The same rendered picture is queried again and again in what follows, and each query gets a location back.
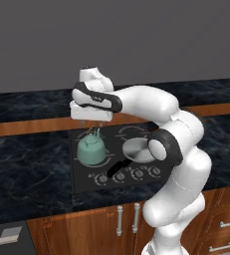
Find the teal green kettle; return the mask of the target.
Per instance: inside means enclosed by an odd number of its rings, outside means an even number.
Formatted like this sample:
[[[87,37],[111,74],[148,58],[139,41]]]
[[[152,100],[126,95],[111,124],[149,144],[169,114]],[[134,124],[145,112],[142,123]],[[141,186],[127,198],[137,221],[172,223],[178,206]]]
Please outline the teal green kettle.
[[[101,138],[100,129],[85,135],[78,143],[77,158],[87,165],[101,163],[107,156],[106,146]]]

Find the black hob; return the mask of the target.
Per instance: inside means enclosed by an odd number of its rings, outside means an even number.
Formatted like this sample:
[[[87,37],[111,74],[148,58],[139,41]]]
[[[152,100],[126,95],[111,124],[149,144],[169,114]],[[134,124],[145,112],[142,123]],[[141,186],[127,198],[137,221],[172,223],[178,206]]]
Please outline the black hob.
[[[79,141],[90,132],[94,132],[97,128],[100,129],[101,138],[106,146],[106,158],[99,164],[87,165],[81,163],[77,158],[77,148]],[[115,176],[108,178],[105,184],[99,183],[99,178],[102,174],[107,176],[107,171],[123,157],[122,145],[129,139],[135,137],[149,136],[157,131],[157,125],[154,123],[130,124],[127,126],[110,126],[110,127],[95,127],[91,131],[87,129],[72,129],[69,131],[71,143],[71,163],[72,163],[72,182],[73,191],[81,193],[86,191],[95,191],[102,189],[117,188],[122,186],[138,185],[142,183],[151,183],[154,181],[165,181],[171,168],[161,170],[157,165],[157,160],[150,163],[132,162],[128,167],[122,168],[119,172],[124,174],[124,180],[118,181]],[[155,166],[160,170],[157,177],[151,176],[148,170]],[[136,178],[134,171],[140,169],[143,172],[142,178]]]

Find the wooden cupboard door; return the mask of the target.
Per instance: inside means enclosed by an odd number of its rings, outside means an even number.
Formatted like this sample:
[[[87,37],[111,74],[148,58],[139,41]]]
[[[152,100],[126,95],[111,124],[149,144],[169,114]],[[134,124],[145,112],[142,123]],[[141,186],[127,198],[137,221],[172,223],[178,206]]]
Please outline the wooden cupboard door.
[[[123,255],[124,227],[116,235],[117,206],[30,219],[37,255]],[[125,209],[122,206],[122,224]]]
[[[142,215],[143,201],[138,202],[140,204],[140,211],[138,217],[138,229],[135,234],[132,233],[132,224],[134,220],[134,203],[131,203],[128,207],[128,230],[126,237],[126,252],[127,255],[141,255],[141,251],[144,246],[151,240],[154,229],[147,225]]]

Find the dark grey dishwasher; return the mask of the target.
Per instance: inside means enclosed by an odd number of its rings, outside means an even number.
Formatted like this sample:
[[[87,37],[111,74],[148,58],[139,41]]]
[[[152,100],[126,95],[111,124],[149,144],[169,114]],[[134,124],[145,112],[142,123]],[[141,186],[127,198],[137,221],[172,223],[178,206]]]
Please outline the dark grey dishwasher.
[[[25,221],[0,224],[0,255],[36,255]]]

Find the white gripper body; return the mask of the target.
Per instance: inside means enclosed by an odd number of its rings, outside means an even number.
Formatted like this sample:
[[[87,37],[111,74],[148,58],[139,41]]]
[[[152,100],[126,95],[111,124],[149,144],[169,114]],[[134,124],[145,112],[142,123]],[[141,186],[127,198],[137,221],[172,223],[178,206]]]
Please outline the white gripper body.
[[[113,114],[111,112],[98,110],[92,107],[82,108],[74,101],[70,102],[70,108],[71,118],[73,120],[110,122],[113,119]]]

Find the wooden drawer front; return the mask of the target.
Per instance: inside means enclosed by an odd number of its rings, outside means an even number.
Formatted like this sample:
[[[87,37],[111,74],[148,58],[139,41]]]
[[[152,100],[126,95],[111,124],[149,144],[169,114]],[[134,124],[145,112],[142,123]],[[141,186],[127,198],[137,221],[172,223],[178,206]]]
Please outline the wooden drawer front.
[[[222,253],[230,252],[230,249],[225,249],[217,252],[209,252],[209,247],[225,246],[230,242],[230,234],[215,235],[209,238],[202,238],[192,251],[192,255],[221,255]]]
[[[216,191],[215,207],[219,210],[230,207],[230,187],[220,188]]]
[[[230,207],[221,210],[209,210],[201,228],[201,236],[214,236],[216,234],[230,233],[230,227],[221,228],[220,222],[230,222]]]

